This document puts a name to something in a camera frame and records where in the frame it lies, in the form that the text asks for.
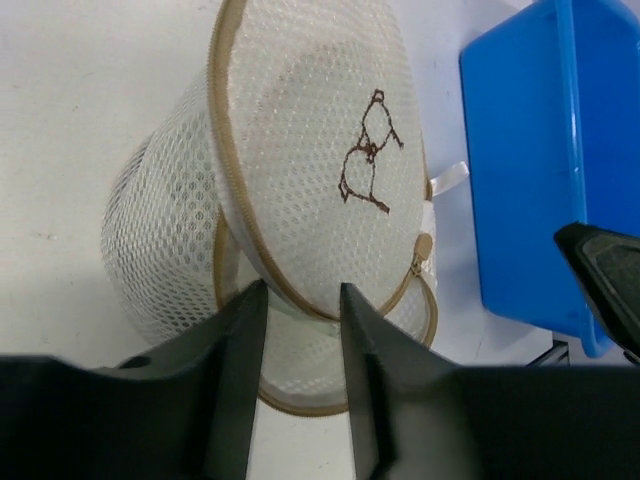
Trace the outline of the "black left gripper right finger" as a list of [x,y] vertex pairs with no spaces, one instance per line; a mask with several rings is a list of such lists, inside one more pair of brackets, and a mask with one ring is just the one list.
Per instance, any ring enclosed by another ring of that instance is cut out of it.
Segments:
[[635,479],[639,371],[452,363],[340,292],[359,479]]

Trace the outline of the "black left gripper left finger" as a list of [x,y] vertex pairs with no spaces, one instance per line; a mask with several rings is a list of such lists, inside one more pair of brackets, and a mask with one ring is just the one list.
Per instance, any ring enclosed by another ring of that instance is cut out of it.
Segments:
[[114,368],[1,359],[5,479],[243,479],[268,310],[256,281]]

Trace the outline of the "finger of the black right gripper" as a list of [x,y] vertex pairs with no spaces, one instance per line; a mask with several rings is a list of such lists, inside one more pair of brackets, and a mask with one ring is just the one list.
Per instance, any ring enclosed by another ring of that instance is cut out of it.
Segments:
[[554,242],[601,328],[629,360],[639,358],[639,239],[580,222]]

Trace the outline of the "white mesh laundry bag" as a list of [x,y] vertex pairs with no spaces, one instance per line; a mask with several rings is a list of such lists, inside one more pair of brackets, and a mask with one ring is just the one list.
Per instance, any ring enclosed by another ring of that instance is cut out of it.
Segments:
[[259,394],[347,410],[340,288],[423,345],[436,335],[431,177],[406,49],[385,1],[225,1],[208,62],[119,174],[102,255],[150,344],[263,280]]

